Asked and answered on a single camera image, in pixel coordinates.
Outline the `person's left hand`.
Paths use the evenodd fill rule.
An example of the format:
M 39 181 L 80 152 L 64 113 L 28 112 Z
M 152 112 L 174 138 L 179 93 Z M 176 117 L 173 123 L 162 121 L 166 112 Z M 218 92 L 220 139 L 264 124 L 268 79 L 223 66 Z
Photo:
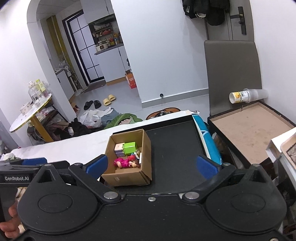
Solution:
M 17 238 L 23 232 L 18 214 L 18 203 L 26 187 L 1 188 L 1 237 L 7 240 Z

